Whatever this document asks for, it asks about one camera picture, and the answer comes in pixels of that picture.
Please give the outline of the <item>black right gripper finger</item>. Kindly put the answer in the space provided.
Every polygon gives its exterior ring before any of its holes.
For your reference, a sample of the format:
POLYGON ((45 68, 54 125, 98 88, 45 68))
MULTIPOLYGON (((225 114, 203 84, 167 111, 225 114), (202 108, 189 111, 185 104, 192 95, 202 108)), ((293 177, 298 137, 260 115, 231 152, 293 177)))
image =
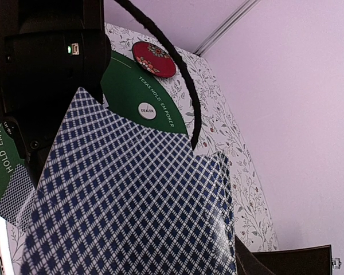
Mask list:
POLYGON ((238 275, 274 275, 241 242, 235 238, 235 255, 238 275))

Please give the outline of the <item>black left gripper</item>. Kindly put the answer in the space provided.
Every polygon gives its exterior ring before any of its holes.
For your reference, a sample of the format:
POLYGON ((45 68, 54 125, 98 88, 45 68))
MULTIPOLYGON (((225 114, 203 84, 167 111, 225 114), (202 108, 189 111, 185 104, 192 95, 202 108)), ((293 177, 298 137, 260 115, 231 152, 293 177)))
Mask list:
POLYGON ((0 122, 34 183, 77 90, 103 101, 110 60, 103 1, 0 1, 0 122))

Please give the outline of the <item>red floral round tin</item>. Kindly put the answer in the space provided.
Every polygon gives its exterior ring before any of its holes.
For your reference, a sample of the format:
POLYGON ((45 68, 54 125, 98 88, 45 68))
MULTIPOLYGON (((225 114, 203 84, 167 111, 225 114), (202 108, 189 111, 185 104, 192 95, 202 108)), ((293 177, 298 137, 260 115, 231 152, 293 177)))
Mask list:
POLYGON ((144 41, 132 46, 132 55, 138 65, 158 77, 173 77, 176 72, 175 62, 162 48, 144 41))

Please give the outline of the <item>dealt cards bottom pile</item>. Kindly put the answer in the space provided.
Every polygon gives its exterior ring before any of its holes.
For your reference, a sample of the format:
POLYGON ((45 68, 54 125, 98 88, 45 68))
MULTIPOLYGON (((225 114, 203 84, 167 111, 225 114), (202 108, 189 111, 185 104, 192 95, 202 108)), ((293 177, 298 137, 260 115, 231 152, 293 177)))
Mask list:
POLYGON ((18 164, 0 200, 0 216, 25 232, 30 221, 36 191, 25 166, 18 164))

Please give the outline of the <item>blue playing card deck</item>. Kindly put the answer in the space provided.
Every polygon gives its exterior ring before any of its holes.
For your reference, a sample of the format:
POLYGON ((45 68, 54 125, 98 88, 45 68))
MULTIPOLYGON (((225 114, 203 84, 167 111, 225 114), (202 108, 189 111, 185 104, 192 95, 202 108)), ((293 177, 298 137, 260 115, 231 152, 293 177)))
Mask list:
POLYGON ((21 274, 235 274, 229 159, 79 88, 37 188, 21 274))

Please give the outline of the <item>black poker chip case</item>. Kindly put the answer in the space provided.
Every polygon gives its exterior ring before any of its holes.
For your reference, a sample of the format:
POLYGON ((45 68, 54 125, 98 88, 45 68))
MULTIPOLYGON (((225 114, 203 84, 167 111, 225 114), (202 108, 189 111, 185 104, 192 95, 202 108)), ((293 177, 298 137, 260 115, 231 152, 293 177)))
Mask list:
POLYGON ((331 245, 253 255, 274 274, 333 274, 342 266, 341 259, 332 256, 331 245))

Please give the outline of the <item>white dealer button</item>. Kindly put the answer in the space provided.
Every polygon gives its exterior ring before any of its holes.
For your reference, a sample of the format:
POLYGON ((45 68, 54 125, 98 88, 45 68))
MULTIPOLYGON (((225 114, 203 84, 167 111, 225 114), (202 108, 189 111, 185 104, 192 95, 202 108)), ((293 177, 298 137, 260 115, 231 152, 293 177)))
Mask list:
POLYGON ((146 120, 153 120, 156 118, 157 113, 155 108, 147 103, 147 102, 142 102, 138 106, 138 112, 146 120))

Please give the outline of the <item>left aluminium frame post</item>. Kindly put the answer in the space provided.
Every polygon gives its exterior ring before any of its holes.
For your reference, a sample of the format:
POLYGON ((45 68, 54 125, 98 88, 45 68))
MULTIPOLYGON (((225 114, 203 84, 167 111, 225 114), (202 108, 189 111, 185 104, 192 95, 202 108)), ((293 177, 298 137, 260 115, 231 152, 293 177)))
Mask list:
POLYGON ((203 56, 206 54, 226 33, 234 27, 239 20, 244 18, 261 0, 246 0, 234 12, 211 32, 203 42, 193 52, 195 55, 203 56))

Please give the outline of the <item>round green poker mat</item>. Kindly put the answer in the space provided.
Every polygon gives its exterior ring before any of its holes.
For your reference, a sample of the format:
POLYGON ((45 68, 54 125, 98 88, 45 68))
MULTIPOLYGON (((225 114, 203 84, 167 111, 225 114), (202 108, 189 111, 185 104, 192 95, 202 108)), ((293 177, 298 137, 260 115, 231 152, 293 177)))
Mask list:
MULTIPOLYGON (((109 109, 140 125, 172 133, 186 133, 187 129, 178 107, 159 78, 143 70, 136 62, 113 52, 101 86, 109 109), (142 102, 151 104, 157 113, 153 120, 146 120, 138 112, 142 102)), ((18 164, 23 164, 15 147, 0 124, 0 198, 18 164)))

